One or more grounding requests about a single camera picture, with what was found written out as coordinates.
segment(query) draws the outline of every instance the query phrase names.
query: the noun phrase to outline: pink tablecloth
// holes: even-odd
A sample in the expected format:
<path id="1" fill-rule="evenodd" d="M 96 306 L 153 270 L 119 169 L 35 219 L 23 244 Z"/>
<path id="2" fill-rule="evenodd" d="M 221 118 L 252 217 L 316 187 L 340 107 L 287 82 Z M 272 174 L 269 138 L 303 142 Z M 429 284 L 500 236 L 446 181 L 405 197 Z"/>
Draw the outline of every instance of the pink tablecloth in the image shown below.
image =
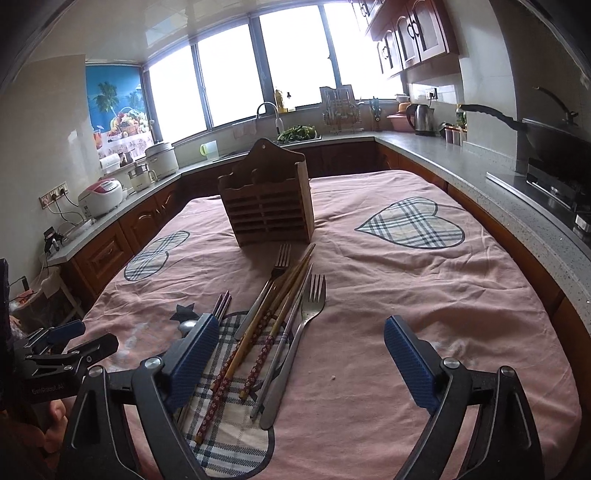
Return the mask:
<path id="1" fill-rule="evenodd" d="M 413 174 L 310 184 L 314 270 L 327 278 L 326 307 L 306 330 L 268 433 L 248 420 L 254 398 L 245 406 L 237 400 L 257 349 L 237 372 L 230 400 L 199 447 L 192 438 L 209 403 L 211 377 L 202 379 L 183 430 L 207 473 L 260 480 L 392 478 L 428 419 L 384 346 L 384 320 L 392 314 L 442 357 L 490 372 L 513 366 L 534 413 L 547 477 L 558 473 L 579 429 L 577 392 L 548 316 L 511 257 L 447 194 Z M 86 316 L 86 337 L 114 333 L 119 351 L 105 365 L 135 368 L 180 336 L 170 320 L 178 304 L 211 311 L 228 289 L 230 312 L 248 310 L 277 250 L 273 244 L 240 249 L 220 199 L 193 200 L 107 286 Z M 239 316 L 224 321 L 224 341 L 207 374 L 229 355 L 238 323 Z M 475 413 L 469 409 L 446 479 L 461 464 Z M 140 436 L 136 417 L 131 424 Z M 146 474 L 157 477 L 145 443 L 136 443 Z"/>

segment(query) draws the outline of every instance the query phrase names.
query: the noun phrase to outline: ceiling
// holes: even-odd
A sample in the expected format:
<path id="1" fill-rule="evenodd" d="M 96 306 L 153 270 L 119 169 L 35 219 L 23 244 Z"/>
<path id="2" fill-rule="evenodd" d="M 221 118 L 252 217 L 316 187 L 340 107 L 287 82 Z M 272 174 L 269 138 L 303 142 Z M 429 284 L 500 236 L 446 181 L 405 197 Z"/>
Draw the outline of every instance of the ceiling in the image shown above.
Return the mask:
<path id="1" fill-rule="evenodd" d="M 145 63 L 172 44 L 285 0 L 77 0 L 29 62 L 66 55 Z"/>

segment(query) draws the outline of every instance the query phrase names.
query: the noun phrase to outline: small jar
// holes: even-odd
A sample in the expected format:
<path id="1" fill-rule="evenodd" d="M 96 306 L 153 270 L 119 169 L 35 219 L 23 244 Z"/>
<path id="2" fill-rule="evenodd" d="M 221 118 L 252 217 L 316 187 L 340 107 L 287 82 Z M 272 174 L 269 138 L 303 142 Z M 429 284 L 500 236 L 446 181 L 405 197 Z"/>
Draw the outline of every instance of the small jar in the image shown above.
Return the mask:
<path id="1" fill-rule="evenodd" d="M 453 144 L 454 145 L 458 145 L 460 146 L 462 144 L 462 140 L 460 137 L 460 131 L 459 130 L 454 130 L 453 131 Z"/>
<path id="2" fill-rule="evenodd" d="M 453 128 L 445 127 L 445 141 L 453 143 Z"/>

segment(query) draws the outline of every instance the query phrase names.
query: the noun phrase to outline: metal screw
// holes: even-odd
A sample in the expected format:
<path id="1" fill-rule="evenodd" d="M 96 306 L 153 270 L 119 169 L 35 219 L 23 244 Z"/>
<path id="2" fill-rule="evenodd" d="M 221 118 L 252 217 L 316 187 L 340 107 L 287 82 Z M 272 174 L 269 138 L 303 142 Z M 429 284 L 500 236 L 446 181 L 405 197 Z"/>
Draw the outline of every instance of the metal screw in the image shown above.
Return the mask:
<path id="1" fill-rule="evenodd" d="M 515 376 L 515 370 L 513 370 L 511 367 L 508 367 L 506 365 L 501 367 L 501 373 L 503 375 L 505 375 L 506 377 L 514 377 Z"/>
<path id="2" fill-rule="evenodd" d="M 160 358 L 158 358 L 157 356 L 153 356 L 152 358 L 148 358 L 145 361 L 145 367 L 152 369 L 152 368 L 158 368 L 160 366 L 160 364 L 162 363 L 162 360 Z"/>
<path id="3" fill-rule="evenodd" d="M 98 377 L 103 372 L 103 368 L 100 365 L 95 365 L 88 369 L 88 374 L 91 377 Z"/>
<path id="4" fill-rule="evenodd" d="M 456 360 L 451 356 L 448 356 L 447 358 L 443 359 L 443 365 L 445 365 L 448 368 L 451 368 L 452 370 L 455 370 L 460 366 L 460 361 Z"/>

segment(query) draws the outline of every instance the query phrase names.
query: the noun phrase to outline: blue gripper pad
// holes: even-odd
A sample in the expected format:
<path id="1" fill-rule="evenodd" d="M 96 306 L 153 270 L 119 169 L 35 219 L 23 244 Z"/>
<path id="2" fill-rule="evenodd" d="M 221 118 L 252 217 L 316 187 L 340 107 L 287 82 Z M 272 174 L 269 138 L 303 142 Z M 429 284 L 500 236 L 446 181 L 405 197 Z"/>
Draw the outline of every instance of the blue gripper pad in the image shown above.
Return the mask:
<path id="1" fill-rule="evenodd" d="M 76 320 L 75 322 L 66 323 L 61 327 L 56 327 L 52 330 L 49 330 L 45 340 L 49 345 L 55 345 L 56 343 L 66 343 L 73 338 L 83 335 L 85 331 L 86 325 L 84 325 L 84 322 Z"/>
<path id="2" fill-rule="evenodd" d="M 421 356 L 416 342 L 423 342 L 410 330 L 402 317 L 390 317 L 384 326 L 384 343 L 413 396 L 414 402 L 433 415 L 439 408 L 435 373 Z"/>
<path id="3" fill-rule="evenodd" d="M 164 405 L 169 413 L 187 404 L 213 351 L 219 342 L 219 323 L 204 313 L 189 334 L 174 342 L 163 355 L 160 383 L 166 395 Z"/>

